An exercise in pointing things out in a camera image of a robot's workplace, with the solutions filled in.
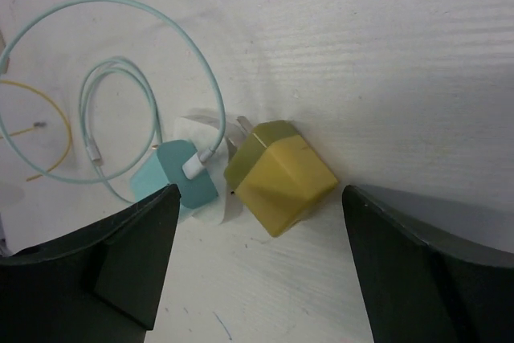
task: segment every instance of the cable connector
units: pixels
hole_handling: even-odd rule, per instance
[[[206,164],[212,156],[214,156],[215,150],[212,149],[205,149],[202,154],[198,155],[198,158],[200,158],[200,162],[202,164]]]
[[[200,154],[196,153],[182,166],[182,171],[189,180],[196,178],[206,166],[200,160]]]
[[[102,166],[102,155],[100,154],[100,150],[98,149],[95,140],[88,138],[86,150],[88,151],[88,156],[91,162],[95,164],[95,166]]]

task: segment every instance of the light blue cable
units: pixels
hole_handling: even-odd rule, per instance
[[[216,102],[218,103],[218,110],[219,110],[219,131],[218,136],[216,137],[216,140],[212,144],[211,147],[209,147],[209,152],[204,152],[203,154],[210,153],[212,155],[220,146],[220,144],[223,141],[223,137],[225,135],[225,127],[226,127],[226,118],[225,118],[225,106],[223,104],[223,98],[222,93],[219,90],[218,81],[214,77],[214,73],[210,69],[209,64],[207,63],[205,57],[203,56],[202,52],[198,49],[196,44],[194,44],[193,40],[187,35],[187,33],[175,23],[171,18],[168,18],[166,15],[162,14],[160,11],[145,5],[144,3],[137,2],[135,0],[68,0],[66,2],[62,2],[56,6],[53,6],[49,10],[43,12],[38,17],[34,18],[32,21],[30,21],[27,25],[25,25],[24,28],[22,28],[19,33],[16,34],[16,36],[13,38],[9,44],[7,44],[6,48],[3,50],[2,54],[0,55],[0,68],[4,68],[6,65],[6,61],[10,56],[10,53],[16,46],[16,44],[19,42],[19,40],[37,23],[41,22],[41,20],[45,19],[47,16],[54,14],[55,12],[62,10],[64,8],[68,8],[71,6],[76,6],[83,3],[91,3],[91,2],[110,2],[110,3],[118,3],[118,4],[124,4],[126,6],[131,6],[134,8],[137,8],[139,10],[146,11],[163,22],[165,22],[168,26],[172,27],[187,43],[187,45],[190,47],[190,50],[198,57],[198,60],[200,61],[200,64],[202,65],[204,71],[207,74],[207,78],[210,81],[210,85],[213,88],[214,94],[216,96]],[[113,178],[119,177],[121,174],[124,174],[128,172],[132,167],[134,167],[146,154],[148,151],[148,148],[150,147],[153,137],[157,135],[157,140],[159,143],[162,142],[161,138],[161,126],[159,124],[158,119],[158,111],[157,111],[157,104],[155,102],[155,98],[153,97],[152,89],[148,83],[148,80],[145,78],[141,70],[137,68],[135,64],[130,62],[129,60],[122,58],[122,57],[114,57],[111,59],[107,59],[105,61],[102,61],[98,63],[84,78],[84,81],[82,83],[82,87],[80,89],[80,108],[79,108],[79,115],[80,115],[80,127],[82,136],[85,141],[88,139],[89,133],[88,133],[88,124],[87,124],[87,110],[88,110],[88,101],[90,97],[92,96],[92,92],[98,87],[99,82],[105,78],[105,76],[108,76],[110,74],[121,74],[123,76],[127,76],[129,79],[131,79],[135,84],[137,84],[145,93],[147,100],[149,101],[149,105],[152,111],[152,117],[153,117],[153,130],[149,135],[149,139],[145,143],[145,147],[141,150],[139,155],[134,158],[132,162],[130,162],[127,166],[125,166],[120,171],[110,174],[108,176],[104,176],[101,173],[101,170],[99,168],[95,167],[96,172],[98,173],[98,178],[92,178],[92,179],[84,179],[79,180],[75,178],[65,178],[60,177],[55,174],[48,173],[46,170],[42,169],[41,167],[34,164],[32,161],[30,161],[16,146],[16,144],[13,142],[12,138],[9,136],[9,133],[7,132],[6,126],[3,122],[2,115],[0,114],[0,133],[3,135],[6,142],[9,144],[9,146],[14,150],[14,152],[26,163],[28,164],[32,169],[37,170],[39,173],[41,173],[43,176],[47,176],[50,178],[54,178],[55,180],[61,181],[61,182],[67,182],[71,184],[95,184],[102,182],[108,187],[108,189],[114,193],[118,198],[121,198],[122,200],[128,202],[128,200],[125,200],[122,198],[118,193],[114,191],[114,189],[108,184],[108,181],[112,180]]]
[[[145,94],[152,112],[155,112],[152,115],[152,132],[149,138],[149,142],[147,142],[146,144],[146,149],[150,146],[150,143],[154,136],[157,137],[157,143],[159,145],[162,144],[162,130],[161,122],[158,116],[157,102],[155,101],[155,96],[153,95],[152,88],[150,87],[150,84],[146,79],[145,74],[143,74],[139,67],[129,59],[126,59],[121,56],[115,56],[111,59],[103,60],[102,62],[99,62],[95,67],[93,67],[86,75],[84,81],[82,82],[82,85],[80,86],[79,123],[84,146],[87,147],[89,141],[93,138],[93,135],[90,132],[88,125],[89,103],[91,102],[92,96],[94,95],[96,89],[99,87],[100,82],[105,77],[111,74],[120,74],[122,76],[126,76],[133,83],[135,83]],[[89,158],[89,161],[91,162],[91,166],[96,171],[98,177],[105,178],[102,169],[98,165],[95,165],[91,158]],[[121,201],[127,204],[133,204],[132,201],[120,196],[118,192],[116,192],[114,188],[112,188],[109,181],[106,180],[103,182],[103,184],[109,192],[111,192],[114,196],[118,197]]]

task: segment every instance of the white power adapter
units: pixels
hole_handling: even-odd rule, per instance
[[[174,122],[173,136],[191,141],[197,149],[207,149],[218,135],[219,120],[206,115],[181,116]],[[206,164],[210,178],[218,191],[218,198],[213,202],[195,209],[192,216],[209,223],[219,225],[223,221],[238,216],[243,204],[226,184],[223,172],[228,161],[235,154],[236,146],[245,140],[244,133],[237,125],[226,123],[225,138],[216,154]]]

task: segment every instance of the wire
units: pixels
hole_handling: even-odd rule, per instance
[[[19,82],[14,82],[13,80],[0,80],[0,84],[9,84],[9,85],[15,86],[17,88],[23,88],[25,90],[28,90],[29,92],[33,92],[34,94],[37,94],[38,96],[42,97],[46,102],[48,102],[56,110],[56,112],[61,117],[61,120],[63,121],[64,126],[66,126],[66,132],[67,132],[67,145],[66,145],[66,149],[64,150],[63,154],[61,154],[61,157],[59,157],[59,160],[57,160],[57,162],[54,165],[52,165],[49,169],[43,171],[45,173],[39,173],[39,174],[36,174],[36,175],[34,175],[32,177],[29,177],[27,179],[27,182],[34,181],[34,180],[42,177],[45,174],[49,174],[52,170],[54,170],[59,165],[61,165],[63,163],[64,159],[70,153],[71,144],[72,144],[72,136],[71,136],[71,126],[70,126],[70,123],[68,122],[66,116],[64,115],[63,110],[61,110],[61,108],[57,105],[57,103],[54,102],[52,98],[50,98],[48,95],[46,95],[44,92],[41,92],[37,88],[33,88],[32,86],[29,86],[28,84],[22,84],[22,83],[19,83]],[[3,138],[3,139],[7,140],[7,138],[18,136],[18,135],[24,134],[24,133],[28,133],[28,132],[30,132],[32,130],[35,130],[35,129],[36,129],[36,127],[34,126],[32,128],[20,130],[18,132],[14,132],[14,133],[7,134],[7,135],[5,135],[5,132],[3,132],[4,133],[4,137],[0,137],[0,139]]]
[[[35,128],[28,128],[28,129],[24,129],[24,130],[19,130],[17,132],[9,133],[9,135],[11,137],[16,137],[16,136],[19,136],[20,134],[28,133],[28,132],[31,132],[33,130],[35,130]]]
[[[210,69],[210,66],[207,63],[202,52],[200,51],[200,49],[198,49],[196,44],[194,44],[193,40],[187,35],[187,33],[171,18],[162,14],[160,11],[158,11],[150,6],[145,5],[144,3],[137,2],[134,0],[68,0],[66,2],[57,4],[56,6],[53,6],[52,8],[46,10],[45,12],[43,12],[42,14],[40,14],[39,16],[37,16],[36,18],[31,20],[27,25],[25,25],[24,28],[22,28],[16,34],[16,36],[13,38],[13,40],[6,45],[5,49],[3,50],[2,54],[0,55],[0,68],[3,68],[6,65],[7,58],[10,56],[10,53],[13,51],[14,47],[19,42],[19,40],[37,23],[39,23],[40,21],[45,19],[47,16],[54,14],[55,12],[62,10],[64,8],[76,6],[76,5],[83,4],[83,3],[90,3],[90,2],[109,2],[109,3],[123,4],[126,6],[131,6],[131,7],[137,8],[139,10],[146,11],[146,12],[156,16],[161,21],[166,23],[168,26],[172,27],[186,41],[190,50],[197,56],[198,61],[202,65],[202,68],[205,71],[208,80],[210,81],[210,85],[213,88],[214,95],[215,95],[216,101],[218,103],[218,110],[219,110],[220,125],[219,125],[218,136],[216,137],[212,146],[209,147],[208,149],[206,149],[201,155],[202,160],[206,161],[206,159],[211,157],[212,154],[214,154],[214,152],[218,149],[218,147],[222,143],[223,137],[225,135],[225,127],[226,127],[225,106],[223,104],[222,93],[219,90],[218,81],[214,77],[214,73]],[[117,65],[115,66],[113,61],[114,62],[119,61],[118,64],[120,65],[120,67],[118,67]],[[47,176],[50,178],[54,178],[55,180],[58,180],[61,182],[67,182],[67,183],[71,183],[71,184],[94,184],[94,183],[99,183],[99,182],[106,183],[106,182],[112,180],[113,178],[119,177],[121,174],[128,172],[132,167],[134,167],[143,158],[143,156],[146,154],[148,148],[151,145],[154,135],[157,134],[157,136],[158,136],[158,132],[159,132],[158,118],[157,118],[158,117],[157,105],[155,104],[155,99],[153,98],[151,88],[150,88],[145,76],[143,75],[143,73],[139,69],[137,69],[137,71],[134,71],[133,66],[137,69],[137,67],[133,63],[131,63],[127,59],[122,59],[121,57],[107,59],[103,62],[98,63],[86,75],[86,77],[84,78],[84,81],[82,83],[82,87],[81,87],[81,90],[84,92],[84,97],[85,97],[85,100],[82,100],[82,98],[80,100],[79,111],[80,111],[81,121],[85,120],[84,116],[85,116],[85,112],[87,111],[87,101],[89,101],[89,99],[91,98],[92,91],[97,87],[98,83],[103,78],[105,78],[105,76],[107,76],[109,74],[117,73],[117,74],[122,74],[124,76],[127,76],[129,79],[134,81],[135,84],[137,84],[138,86],[143,88],[143,90],[145,91],[145,94],[147,96],[147,99],[149,100],[149,105],[152,110],[152,116],[153,116],[153,129],[149,135],[149,139],[146,141],[145,147],[140,151],[138,156],[136,158],[134,158],[133,161],[131,161],[127,166],[125,166],[118,172],[115,172],[114,174],[110,174],[108,176],[104,176],[101,173],[101,171],[96,170],[96,172],[98,174],[100,174],[99,177],[91,178],[91,179],[65,178],[65,177],[61,177],[61,176],[58,176],[58,175],[55,175],[52,173],[48,173],[46,170],[42,169],[40,166],[37,166],[36,164],[31,162],[20,151],[20,149],[16,146],[16,144],[12,141],[9,133],[6,131],[6,126],[3,122],[1,114],[0,114],[0,133],[4,136],[4,139],[9,144],[9,146],[14,150],[14,152],[23,161],[26,164],[28,164],[32,169],[35,169],[38,172],[40,172],[43,176]],[[96,74],[92,78],[91,83],[89,83],[89,78],[90,78],[90,76],[93,75],[93,73],[96,73]],[[88,133],[87,125],[85,125],[85,128],[86,129],[84,130],[84,127],[81,124],[81,130],[82,130],[83,135]]]
[[[84,146],[86,149],[94,146],[97,157],[101,160],[100,151],[96,147],[96,143],[93,139],[93,135],[90,132],[90,127],[88,124],[88,111],[89,111],[89,103],[91,102],[92,96],[95,94],[95,90],[100,85],[100,82],[105,79],[105,77],[111,74],[120,74],[129,78],[133,83],[135,83],[145,94],[146,100],[149,102],[150,108],[153,112],[153,129],[149,136],[149,142],[146,145],[146,149],[150,147],[151,142],[154,137],[157,137],[157,144],[162,144],[162,130],[161,130],[161,122],[159,120],[158,111],[157,111],[157,102],[155,101],[155,95],[153,94],[152,88],[148,80],[145,77],[145,74],[139,69],[139,67],[131,62],[129,59],[124,57],[115,56],[110,59],[106,59],[102,62],[99,62],[96,66],[94,66],[90,72],[84,78],[82,86],[80,87],[80,101],[79,101],[79,115],[80,115],[80,132],[82,133],[82,139],[84,141]],[[96,174],[99,178],[105,178],[102,169],[99,165],[96,165],[93,158],[89,157],[89,161],[93,169],[96,171]],[[126,202],[128,204],[132,204],[133,202],[121,197],[111,186],[108,180],[102,181],[104,186],[118,197],[121,201]]]

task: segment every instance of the yellow wire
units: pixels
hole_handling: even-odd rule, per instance
[[[34,129],[35,128],[28,128],[28,129],[20,130],[18,132],[9,133],[9,136],[10,137],[16,137],[16,136],[19,136],[20,134],[31,132]]]
[[[63,154],[59,158],[59,160],[57,160],[57,162],[54,165],[52,165],[49,169],[47,169],[47,172],[50,173],[57,166],[61,165],[63,163],[64,159],[66,158],[66,156],[68,155],[68,153],[70,153],[71,144],[73,142],[72,136],[71,136],[71,126],[70,126],[70,123],[68,122],[66,116],[64,115],[64,113],[60,109],[60,107],[57,105],[57,103],[54,102],[44,92],[41,92],[40,90],[38,90],[36,88],[33,88],[32,86],[29,86],[28,84],[21,84],[19,82],[14,82],[13,80],[0,80],[0,84],[9,84],[11,86],[16,86],[17,88],[24,88],[25,90],[28,90],[29,92],[33,92],[34,94],[37,94],[38,96],[42,97],[46,102],[51,104],[51,106],[56,110],[56,112],[60,115],[61,119],[63,120],[64,126],[66,126],[66,131],[67,131],[67,146],[66,146],[66,149],[64,150]],[[12,133],[11,136],[18,136],[19,134],[27,133],[27,132],[30,132],[30,131],[32,131],[34,129],[35,128],[29,128],[29,129],[20,130],[18,132]],[[34,175],[32,177],[29,177],[27,179],[27,181],[28,182],[34,181],[35,179],[40,178],[42,176],[43,176],[42,174],[36,174],[36,175]]]

